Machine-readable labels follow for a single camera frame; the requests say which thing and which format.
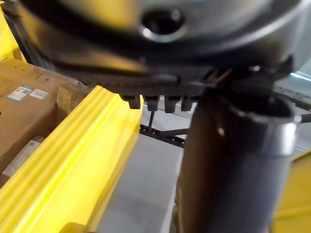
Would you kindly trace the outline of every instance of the bolt hole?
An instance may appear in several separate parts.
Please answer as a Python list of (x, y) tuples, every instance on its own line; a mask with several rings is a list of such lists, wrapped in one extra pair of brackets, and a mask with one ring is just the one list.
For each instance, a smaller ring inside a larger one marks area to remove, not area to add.
[(142, 25), (158, 35), (170, 35), (178, 31), (185, 23), (185, 18), (176, 9), (158, 9), (147, 12), (142, 17)]

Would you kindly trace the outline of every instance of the metal cylinder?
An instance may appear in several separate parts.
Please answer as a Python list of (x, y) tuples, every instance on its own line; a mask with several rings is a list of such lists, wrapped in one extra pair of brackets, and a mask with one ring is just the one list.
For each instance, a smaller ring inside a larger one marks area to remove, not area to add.
[[(162, 12), (177, 10), (185, 18), (185, 27), (180, 37), (193, 38), (228, 34), (269, 9), (272, 0), (60, 0), (59, 2), (88, 20), (130, 34), (137, 34), (141, 27), (148, 29), (143, 23), (146, 14), (150, 14), (154, 19), (154, 26), (167, 28), (170, 20), (175, 17), (165, 17), (162, 14), (159, 18), (153, 13), (159, 10)], [(159, 40), (154, 37), (147, 38), (156, 42), (166, 42), (160, 39), (163, 36), (161, 33), (153, 33)]]
[(188, 133), (173, 225), (181, 233), (263, 233), (290, 169), (294, 113), (279, 98), (206, 97)]

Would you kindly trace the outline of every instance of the white label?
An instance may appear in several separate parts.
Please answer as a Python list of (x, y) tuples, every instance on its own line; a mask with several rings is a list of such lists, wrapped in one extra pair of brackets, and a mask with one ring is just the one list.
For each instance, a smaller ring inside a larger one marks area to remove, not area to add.
[(20, 86), (18, 89), (16, 89), (14, 92), (12, 92), (10, 95), (8, 95), (8, 98), (14, 101), (21, 101), (26, 95), (28, 95), (33, 89), (28, 86)]
[(34, 90), (30, 96), (43, 100), (48, 95), (48, 92), (41, 91), (39, 89)]

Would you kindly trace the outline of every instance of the robotic arm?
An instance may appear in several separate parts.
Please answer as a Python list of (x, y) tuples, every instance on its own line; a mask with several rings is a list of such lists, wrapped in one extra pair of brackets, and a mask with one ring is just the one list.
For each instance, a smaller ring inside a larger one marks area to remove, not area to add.
[(19, 1), (29, 36), (57, 70), (131, 108), (139, 95), (150, 111), (160, 95), (167, 113), (198, 102), (172, 232), (265, 232), (299, 122), (273, 83), (310, 55), (311, 0)]

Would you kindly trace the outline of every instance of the yellow barrier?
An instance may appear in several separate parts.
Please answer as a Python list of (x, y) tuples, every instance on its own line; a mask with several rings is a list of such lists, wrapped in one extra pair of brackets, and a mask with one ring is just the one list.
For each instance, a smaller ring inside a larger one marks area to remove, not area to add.
[(311, 151), (294, 160), (272, 233), (311, 232)]
[(95, 231), (140, 116), (97, 86), (1, 189), (1, 232)]
[(25, 61), (0, 8), (0, 61), (9, 57)]

